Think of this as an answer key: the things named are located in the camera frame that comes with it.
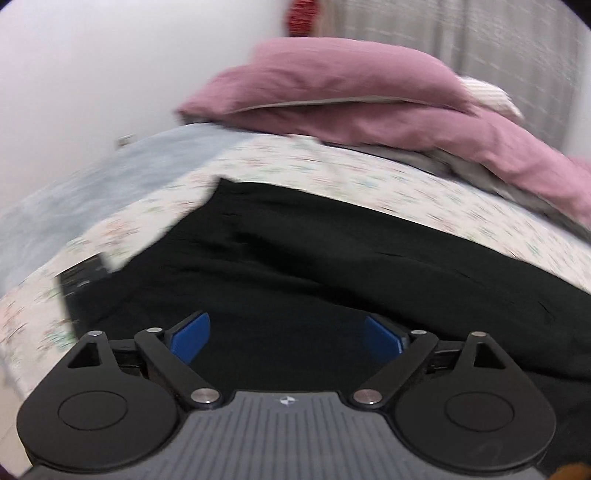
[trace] black circular disc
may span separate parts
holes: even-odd
[[[545,451],[555,417],[533,387],[491,376],[451,377],[413,386],[394,406],[397,429],[417,455],[445,469],[486,475],[522,468]]]
[[[41,383],[22,405],[18,433],[46,465],[99,472],[134,463],[158,449],[178,420],[159,385],[124,373],[74,369],[58,384]]]
[[[460,393],[445,405],[447,417],[456,425],[474,432],[494,432],[513,420],[511,404],[486,392]]]
[[[82,392],[61,404],[59,416],[76,430],[102,430],[121,421],[127,413],[127,401],[112,392]]]

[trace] blue gripper pad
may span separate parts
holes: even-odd
[[[363,346],[372,358],[382,364],[394,360],[404,351],[402,339],[371,317],[363,324]]]
[[[209,315],[202,313],[193,320],[188,319],[183,323],[185,322],[186,325],[172,335],[169,349],[185,364],[189,364],[209,340]]]

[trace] bedsheet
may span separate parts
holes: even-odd
[[[591,247],[517,205],[309,137],[261,134],[99,222],[0,300],[0,353],[23,395],[76,341],[55,275],[98,252],[112,268],[121,267],[202,204],[219,176],[305,190],[397,215],[522,259],[591,292]]]

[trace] pillow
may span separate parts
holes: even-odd
[[[483,165],[591,231],[591,163],[565,157],[509,119],[479,106],[473,106],[471,115],[408,102],[259,108],[229,115],[204,108],[192,113],[232,127],[308,135],[340,145],[440,149]]]
[[[440,60],[411,48],[347,38],[276,38],[253,62],[215,77],[180,107],[218,114],[270,106],[413,102],[470,112],[472,97]]]
[[[500,87],[471,77],[460,77],[460,80],[472,95],[474,103],[499,113],[516,124],[523,121],[523,113]]]

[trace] metal pivot screw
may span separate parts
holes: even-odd
[[[353,400],[362,405],[374,405],[382,401],[382,394],[373,388],[363,388],[353,394]]]
[[[220,392],[213,388],[198,388],[191,393],[191,400],[196,403],[213,403],[220,398]]]

